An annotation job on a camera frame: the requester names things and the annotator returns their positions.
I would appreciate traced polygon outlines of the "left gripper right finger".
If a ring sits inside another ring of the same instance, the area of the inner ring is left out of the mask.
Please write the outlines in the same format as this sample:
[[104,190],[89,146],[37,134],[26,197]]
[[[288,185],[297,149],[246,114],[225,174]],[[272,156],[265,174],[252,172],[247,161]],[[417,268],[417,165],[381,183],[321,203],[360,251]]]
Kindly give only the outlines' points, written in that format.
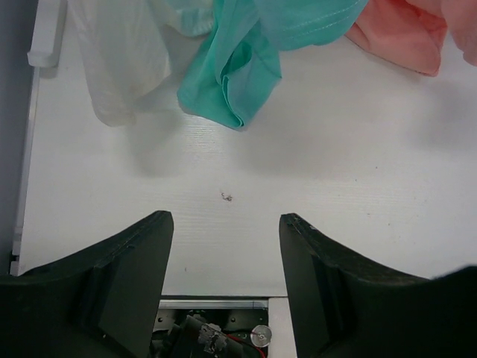
[[474,357],[476,268],[433,279],[379,264],[294,213],[279,243],[299,357]]

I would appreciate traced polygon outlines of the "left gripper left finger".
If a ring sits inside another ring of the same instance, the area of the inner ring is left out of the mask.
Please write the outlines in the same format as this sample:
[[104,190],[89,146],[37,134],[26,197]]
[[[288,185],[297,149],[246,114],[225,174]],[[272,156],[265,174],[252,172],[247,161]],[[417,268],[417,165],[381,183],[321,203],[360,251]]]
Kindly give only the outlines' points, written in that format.
[[174,221],[156,211],[22,275],[1,277],[3,357],[147,357]]

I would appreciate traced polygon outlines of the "salmon pink t shirt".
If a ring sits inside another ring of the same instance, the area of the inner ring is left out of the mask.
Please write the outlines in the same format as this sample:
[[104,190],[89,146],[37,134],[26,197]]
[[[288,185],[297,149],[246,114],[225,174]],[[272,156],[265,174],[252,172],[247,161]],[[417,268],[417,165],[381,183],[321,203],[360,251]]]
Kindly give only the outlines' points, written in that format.
[[434,77],[448,34],[475,66],[476,0],[369,1],[346,37],[383,60]]

